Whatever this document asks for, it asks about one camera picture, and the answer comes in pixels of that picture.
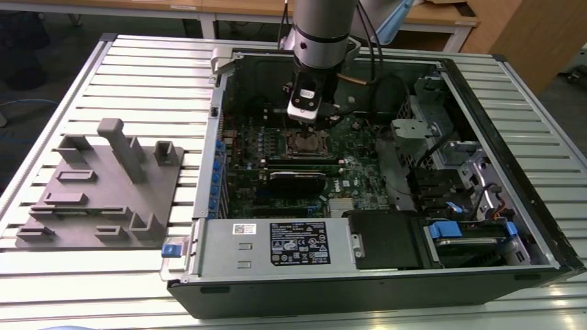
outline wooden table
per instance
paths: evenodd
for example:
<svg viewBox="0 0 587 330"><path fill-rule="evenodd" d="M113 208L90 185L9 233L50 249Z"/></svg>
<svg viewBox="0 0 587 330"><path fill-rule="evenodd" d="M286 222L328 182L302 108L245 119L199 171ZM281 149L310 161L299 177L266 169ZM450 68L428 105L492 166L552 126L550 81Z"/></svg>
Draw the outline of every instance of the wooden table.
<svg viewBox="0 0 587 330"><path fill-rule="evenodd" d="M0 0L0 10L198 19L205 38L215 39L217 21L279 23L283 0ZM480 19L462 16L453 5L424 3L410 11L401 29L450 34L444 50L458 52L478 25Z"/></svg>
<svg viewBox="0 0 587 330"><path fill-rule="evenodd" d="M290 0L290 15L294 5ZM279 23L283 14L283 0L202 0L202 25L210 25L213 31L214 21L247 21ZM480 25L477 17L462 16L454 5L436 5L424 3L417 5L406 18L402 30L417 32L438 32L450 34L445 45L445 52L458 52L466 42L472 28ZM214 39L217 35L205 35Z"/></svg>

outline gray plastic part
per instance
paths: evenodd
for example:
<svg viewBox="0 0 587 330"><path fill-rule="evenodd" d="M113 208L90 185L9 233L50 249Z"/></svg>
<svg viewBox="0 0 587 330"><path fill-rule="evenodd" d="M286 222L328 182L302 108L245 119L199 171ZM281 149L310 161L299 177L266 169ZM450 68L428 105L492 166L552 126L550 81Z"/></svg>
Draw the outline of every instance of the gray plastic part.
<svg viewBox="0 0 587 330"><path fill-rule="evenodd" d="M146 152L143 151L143 148L141 146L139 139L137 138L137 136L127 137L127 141L139 162L143 163L146 161Z"/></svg>
<svg viewBox="0 0 587 330"><path fill-rule="evenodd" d="M127 241L129 235L119 225L98 225L95 227L95 237L101 241Z"/></svg>
<svg viewBox="0 0 587 330"><path fill-rule="evenodd" d="M49 205L85 205L89 196L83 192L50 192L43 200Z"/></svg>
<svg viewBox="0 0 587 330"><path fill-rule="evenodd" d="M99 135L109 140L113 147L113 153L117 156L131 181L141 184L146 181L146 172L141 167L141 161L137 153L129 144L127 137L122 132L125 122L119 118L103 118L99 125Z"/></svg>
<svg viewBox="0 0 587 330"><path fill-rule="evenodd" d="M175 152L174 142L158 141L154 151L155 159L159 166L179 165L178 153Z"/></svg>
<svg viewBox="0 0 587 330"><path fill-rule="evenodd" d="M131 232L139 240L153 241L162 236L166 236L166 228L162 227L158 218L154 214L147 219L147 222L141 219L135 213L131 220Z"/></svg>
<svg viewBox="0 0 587 330"><path fill-rule="evenodd" d="M93 170L66 170L55 177L59 182L94 182L99 176Z"/></svg>
<svg viewBox="0 0 587 330"><path fill-rule="evenodd" d="M74 149L85 162L65 160L59 164L41 201L31 207L31 218L17 235L17 246L30 249L161 248L185 150L163 143L162 148L173 147L166 150L174 164L166 162L166 166L161 166L155 147L143 147L145 160L139 166L146 181L135 184L110 146L78 143L86 141L81 137L66 136L65 140L67 146L77 146ZM129 143L129 154L138 160L137 139L123 135L122 140ZM121 230L109 229L117 226Z"/></svg>
<svg viewBox="0 0 587 330"><path fill-rule="evenodd" d="M26 241L51 241L55 236L55 232L47 227L39 228L21 228L17 235Z"/></svg>
<svg viewBox="0 0 587 330"><path fill-rule="evenodd" d="M66 135L62 143L59 143L59 147L55 149L70 164L86 164L85 156L82 155L82 151L86 150L93 150L93 145L83 135Z"/></svg>

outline green circuit board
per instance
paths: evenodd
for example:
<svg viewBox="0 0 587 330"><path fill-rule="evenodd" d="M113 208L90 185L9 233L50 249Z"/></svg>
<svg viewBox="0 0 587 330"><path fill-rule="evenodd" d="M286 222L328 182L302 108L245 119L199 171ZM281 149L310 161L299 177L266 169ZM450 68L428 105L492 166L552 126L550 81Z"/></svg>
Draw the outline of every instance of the green circuit board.
<svg viewBox="0 0 587 330"><path fill-rule="evenodd" d="M329 217L329 200L342 198L353 198L356 209L390 208L376 152L380 128L365 119L349 116L330 130L313 132L313 138L305 140L309 146L295 141L301 129L255 126L253 120L234 123L225 132L231 150L227 172L231 219ZM313 149L310 155L297 150L297 146ZM301 158L305 164L289 162ZM267 169L265 162L271 161L281 162ZM277 171L325 173L325 190L312 198L286 199L263 193L267 175Z"/></svg>

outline sticker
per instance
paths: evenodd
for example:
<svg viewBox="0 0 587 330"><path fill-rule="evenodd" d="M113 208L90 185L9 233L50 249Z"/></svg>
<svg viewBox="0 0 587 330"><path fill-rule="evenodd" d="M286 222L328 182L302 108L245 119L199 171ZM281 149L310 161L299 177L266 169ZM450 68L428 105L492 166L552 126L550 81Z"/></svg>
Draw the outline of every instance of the sticker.
<svg viewBox="0 0 587 330"><path fill-rule="evenodd" d="M258 225L255 223L235 223L233 225L233 235L255 235Z"/></svg>
<svg viewBox="0 0 587 330"><path fill-rule="evenodd" d="M195 10L194 5L171 5L171 9Z"/></svg>
<svg viewBox="0 0 587 330"><path fill-rule="evenodd" d="M271 263L275 266L332 263L326 222L283 222L270 226Z"/></svg>

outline barcode sticker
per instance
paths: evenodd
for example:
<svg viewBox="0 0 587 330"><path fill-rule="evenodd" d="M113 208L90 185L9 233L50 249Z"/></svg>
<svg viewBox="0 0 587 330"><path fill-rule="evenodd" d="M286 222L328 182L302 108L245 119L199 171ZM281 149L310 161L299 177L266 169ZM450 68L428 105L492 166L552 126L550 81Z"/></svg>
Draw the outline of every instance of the barcode sticker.
<svg viewBox="0 0 587 330"><path fill-rule="evenodd" d="M255 223L235 223L233 225L233 235L255 235L258 225Z"/></svg>
<svg viewBox="0 0 587 330"><path fill-rule="evenodd" d="M173 9L195 10L194 5L171 5Z"/></svg>

